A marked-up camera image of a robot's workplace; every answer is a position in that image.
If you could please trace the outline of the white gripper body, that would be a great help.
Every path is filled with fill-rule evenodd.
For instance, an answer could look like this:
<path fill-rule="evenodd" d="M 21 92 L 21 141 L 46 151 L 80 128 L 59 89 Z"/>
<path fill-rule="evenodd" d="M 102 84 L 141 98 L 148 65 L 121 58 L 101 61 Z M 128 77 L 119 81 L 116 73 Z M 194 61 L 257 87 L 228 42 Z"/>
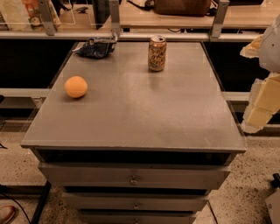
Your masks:
<path fill-rule="evenodd" d="M 259 64 L 272 73 L 280 73 L 280 14 L 262 35 Z"/>

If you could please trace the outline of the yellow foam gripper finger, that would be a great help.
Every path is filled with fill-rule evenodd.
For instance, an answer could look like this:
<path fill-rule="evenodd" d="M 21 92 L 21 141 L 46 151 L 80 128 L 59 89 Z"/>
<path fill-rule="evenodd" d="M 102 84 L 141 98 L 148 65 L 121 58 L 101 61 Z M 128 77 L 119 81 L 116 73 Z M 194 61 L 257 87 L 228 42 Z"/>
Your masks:
<path fill-rule="evenodd" d="M 241 129 L 249 134 L 262 130 L 279 110 L 280 73 L 270 73 L 265 80 L 256 79 L 253 83 Z"/>
<path fill-rule="evenodd" d="M 245 58 L 253 59 L 259 57 L 259 49 L 262 40 L 262 35 L 254 39 L 252 42 L 244 46 L 241 51 L 240 55 Z"/>

